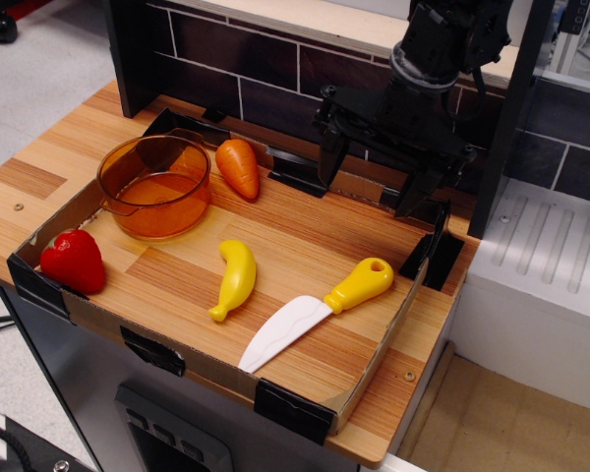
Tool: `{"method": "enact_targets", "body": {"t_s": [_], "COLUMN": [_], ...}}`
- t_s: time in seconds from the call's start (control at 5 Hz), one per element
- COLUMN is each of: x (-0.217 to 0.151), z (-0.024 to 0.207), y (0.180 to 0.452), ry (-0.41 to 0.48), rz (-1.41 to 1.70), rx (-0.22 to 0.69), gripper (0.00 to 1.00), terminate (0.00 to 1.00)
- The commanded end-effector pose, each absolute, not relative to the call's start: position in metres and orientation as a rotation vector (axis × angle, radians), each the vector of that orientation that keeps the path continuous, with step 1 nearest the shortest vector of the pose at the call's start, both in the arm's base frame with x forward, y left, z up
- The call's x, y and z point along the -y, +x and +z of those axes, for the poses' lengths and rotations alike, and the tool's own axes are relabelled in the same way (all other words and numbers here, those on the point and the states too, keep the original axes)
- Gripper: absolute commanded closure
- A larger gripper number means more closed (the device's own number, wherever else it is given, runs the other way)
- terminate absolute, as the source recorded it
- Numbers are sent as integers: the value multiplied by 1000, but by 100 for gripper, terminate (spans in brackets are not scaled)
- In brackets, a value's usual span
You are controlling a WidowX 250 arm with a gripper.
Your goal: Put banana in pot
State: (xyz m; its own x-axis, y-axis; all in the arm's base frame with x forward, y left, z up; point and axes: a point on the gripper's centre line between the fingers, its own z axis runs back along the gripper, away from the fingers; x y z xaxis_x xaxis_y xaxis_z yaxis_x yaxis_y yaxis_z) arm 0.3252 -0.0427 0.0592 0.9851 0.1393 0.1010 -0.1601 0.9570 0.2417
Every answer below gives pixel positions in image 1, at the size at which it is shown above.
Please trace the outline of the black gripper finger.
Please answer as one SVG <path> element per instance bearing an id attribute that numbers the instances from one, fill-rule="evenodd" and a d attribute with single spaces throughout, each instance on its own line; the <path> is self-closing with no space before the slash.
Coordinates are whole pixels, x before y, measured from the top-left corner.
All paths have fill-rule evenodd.
<path id="1" fill-rule="evenodd" d="M 411 173 L 403 184 L 395 217 L 421 217 L 426 214 L 430 206 L 428 199 L 439 188 L 445 176 L 439 170 L 423 170 Z"/>
<path id="2" fill-rule="evenodd" d="M 326 130 L 320 143 L 318 175 L 321 182 L 329 187 L 334 180 L 347 153 L 346 137 L 337 130 Z"/>

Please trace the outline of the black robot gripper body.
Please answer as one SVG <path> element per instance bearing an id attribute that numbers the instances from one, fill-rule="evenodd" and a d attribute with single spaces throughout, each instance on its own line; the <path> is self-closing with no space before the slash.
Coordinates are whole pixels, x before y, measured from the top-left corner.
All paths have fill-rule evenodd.
<path id="1" fill-rule="evenodd" d="M 387 157 L 388 167 L 458 173 L 476 158 L 476 150 L 456 135 L 446 108 L 456 75 L 423 81 L 394 74 L 385 88 L 359 89 L 327 85 L 314 118 L 323 136 L 337 130 Z"/>

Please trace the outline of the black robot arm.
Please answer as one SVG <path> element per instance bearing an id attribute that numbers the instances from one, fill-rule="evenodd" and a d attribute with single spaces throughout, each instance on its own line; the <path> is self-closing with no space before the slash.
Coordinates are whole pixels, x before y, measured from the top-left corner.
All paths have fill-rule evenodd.
<path id="1" fill-rule="evenodd" d="M 409 26 L 389 56 L 383 89 L 325 86 L 314 123 L 322 135 L 318 176 L 334 180 L 351 143 L 385 157 L 408 177 L 394 206 L 412 215 L 438 188 L 455 184 L 476 150 L 447 125 L 460 115 L 447 108 L 460 75 L 485 88 L 481 68 L 498 62 L 509 45 L 508 1 L 414 1 Z"/>

